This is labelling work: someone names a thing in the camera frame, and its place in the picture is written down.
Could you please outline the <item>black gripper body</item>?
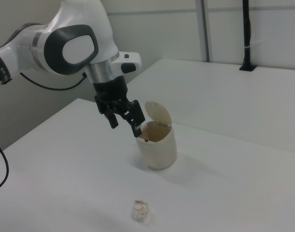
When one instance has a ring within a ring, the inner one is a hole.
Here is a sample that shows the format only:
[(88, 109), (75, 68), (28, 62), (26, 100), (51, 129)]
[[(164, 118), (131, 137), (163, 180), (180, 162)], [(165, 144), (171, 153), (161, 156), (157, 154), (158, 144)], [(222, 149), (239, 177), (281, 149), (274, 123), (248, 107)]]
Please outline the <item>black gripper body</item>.
[(100, 114), (104, 114), (107, 107), (118, 110), (120, 113), (126, 112), (127, 85), (123, 75), (105, 83), (94, 83), (96, 90), (95, 101)]

